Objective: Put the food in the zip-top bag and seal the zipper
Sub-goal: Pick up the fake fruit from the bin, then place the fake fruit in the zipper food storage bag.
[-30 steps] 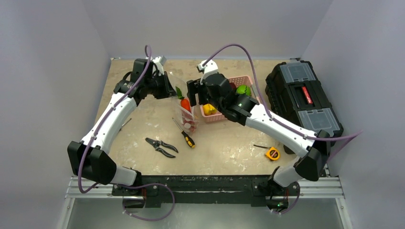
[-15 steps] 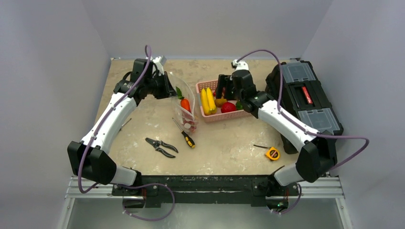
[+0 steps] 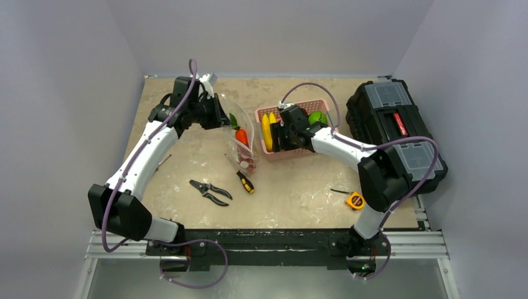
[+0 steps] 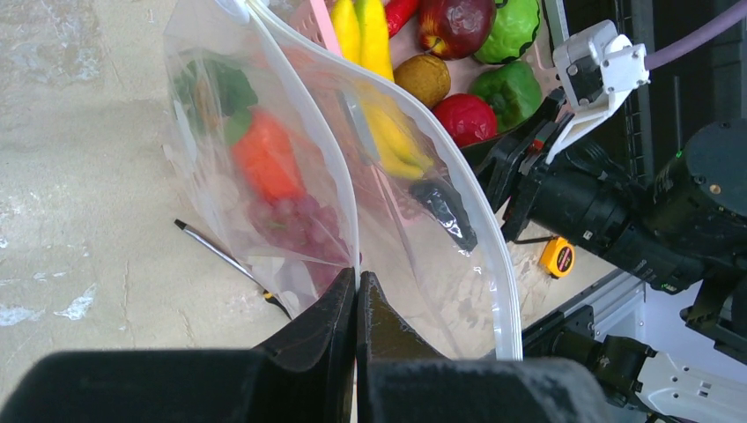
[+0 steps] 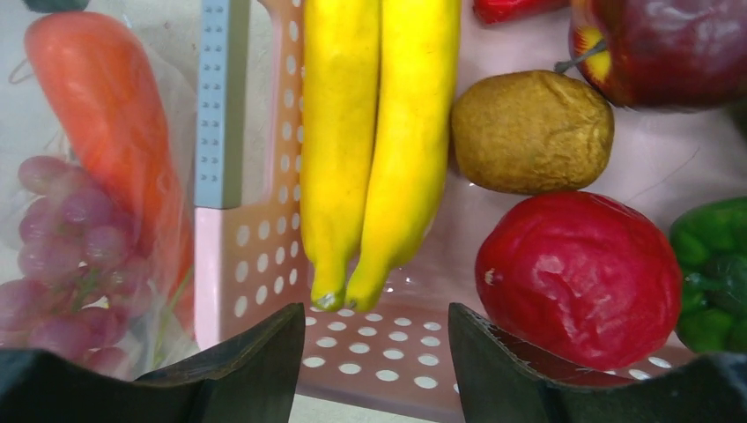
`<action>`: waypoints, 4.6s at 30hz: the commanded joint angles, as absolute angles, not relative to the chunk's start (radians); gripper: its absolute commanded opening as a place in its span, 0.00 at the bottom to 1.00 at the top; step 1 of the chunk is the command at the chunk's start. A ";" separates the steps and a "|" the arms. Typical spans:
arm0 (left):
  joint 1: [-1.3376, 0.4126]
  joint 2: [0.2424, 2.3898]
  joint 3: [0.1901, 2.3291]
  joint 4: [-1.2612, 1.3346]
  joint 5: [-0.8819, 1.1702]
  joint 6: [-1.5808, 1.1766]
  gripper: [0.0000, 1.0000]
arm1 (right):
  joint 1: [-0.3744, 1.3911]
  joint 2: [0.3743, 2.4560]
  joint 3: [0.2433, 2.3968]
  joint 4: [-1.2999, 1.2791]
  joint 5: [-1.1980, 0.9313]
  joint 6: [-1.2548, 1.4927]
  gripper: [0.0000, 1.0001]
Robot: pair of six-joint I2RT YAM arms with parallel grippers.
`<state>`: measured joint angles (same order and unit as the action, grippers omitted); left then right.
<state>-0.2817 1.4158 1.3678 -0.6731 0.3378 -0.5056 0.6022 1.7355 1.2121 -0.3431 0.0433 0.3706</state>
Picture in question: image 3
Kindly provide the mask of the clear zip top bag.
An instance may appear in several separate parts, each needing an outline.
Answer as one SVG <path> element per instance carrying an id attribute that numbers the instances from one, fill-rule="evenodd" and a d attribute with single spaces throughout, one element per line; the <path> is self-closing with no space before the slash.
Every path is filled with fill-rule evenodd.
<path id="1" fill-rule="evenodd" d="M 253 174 L 258 163 L 253 122 L 247 111 L 225 94 L 220 95 L 220 104 L 230 121 L 229 126 L 223 128 L 227 156 L 243 174 Z"/>

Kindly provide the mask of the orange toy carrot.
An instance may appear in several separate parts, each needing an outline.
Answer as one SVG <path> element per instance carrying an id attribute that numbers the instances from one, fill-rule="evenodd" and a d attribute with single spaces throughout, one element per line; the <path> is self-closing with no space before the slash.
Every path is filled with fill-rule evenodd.
<path id="1" fill-rule="evenodd" d="M 237 157 L 242 168 L 249 168 L 249 164 L 254 163 L 252 152 L 249 150 L 249 142 L 247 132 L 240 127 L 236 117 L 229 113 L 232 129 L 234 130 L 234 137 L 237 140 Z"/>

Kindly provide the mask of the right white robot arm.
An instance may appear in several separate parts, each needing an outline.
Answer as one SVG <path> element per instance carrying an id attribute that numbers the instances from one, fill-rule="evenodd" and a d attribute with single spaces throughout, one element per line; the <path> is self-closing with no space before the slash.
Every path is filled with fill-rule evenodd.
<path id="1" fill-rule="evenodd" d="M 345 163 L 359 175 L 365 208 L 352 226 L 351 249 L 363 254 L 374 245 L 389 209 L 408 197 L 411 183 L 395 146 L 374 146 L 337 133 L 330 126 L 309 123 L 300 106 L 278 105 L 288 140 L 297 147 L 330 156 Z"/>

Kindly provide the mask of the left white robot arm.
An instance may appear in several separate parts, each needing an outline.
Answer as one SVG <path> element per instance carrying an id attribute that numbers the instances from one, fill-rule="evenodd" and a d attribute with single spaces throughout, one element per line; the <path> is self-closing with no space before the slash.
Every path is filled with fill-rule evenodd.
<path id="1" fill-rule="evenodd" d="M 172 93 L 151 110 L 143 134 L 125 162 L 105 184 L 89 189 L 88 201 L 98 229 L 128 240 L 161 241 L 171 255 L 185 249 L 184 226 L 152 215 L 141 200 L 167 152 L 192 124 L 205 130 L 230 126 L 213 91 L 215 81 L 214 74 L 175 79 Z"/>

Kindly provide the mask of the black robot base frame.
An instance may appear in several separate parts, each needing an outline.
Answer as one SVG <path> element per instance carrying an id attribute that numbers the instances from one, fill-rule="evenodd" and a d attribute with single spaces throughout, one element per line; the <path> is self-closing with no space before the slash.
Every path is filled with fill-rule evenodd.
<path id="1" fill-rule="evenodd" d="M 390 254 L 387 238 L 362 240 L 352 229 L 186 229 L 188 245 L 148 242 L 146 255 L 179 261 L 178 270 L 213 265 L 326 267 L 370 274 Z"/>

